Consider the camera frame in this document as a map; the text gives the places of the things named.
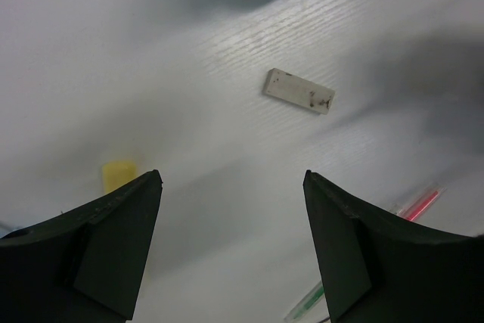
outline dirty eraser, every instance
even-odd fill
[[[268,73],[264,93],[326,115],[333,103],[335,92],[328,87],[274,68]]]
[[[136,178],[136,164],[128,160],[109,162],[103,165],[102,175],[104,193],[108,194]]]

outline white tabletop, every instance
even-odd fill
[[[307,169],[384,208],[438,181],[447,191],[421,223],[484,232],[484,0],[0,0],[0,12],[2,223],[98,197],[109,160],[158,169],[137,323],[281,322],[320,278]],[[274,67],[335,89],[330,113],[262,95]]]

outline table surface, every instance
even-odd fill
[[[484,0],[0,10],[2,223],[98,197],[110,160],[163,176],[134,322],[281,322],[319,279],[307,169],[383,208],[440,182],[421,223],[484,232]],[[264,96],[274,67],[335,89],[330,113]]]

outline white eraser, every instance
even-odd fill
[[[335,92],[328,87],[274,68],[269,71],[264,93],[326,115]]]

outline yellow object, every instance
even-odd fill
[[[136,164],[128,160],[116,160],[104,164],[102,173],[104,193],[108,194],[136,178]]]

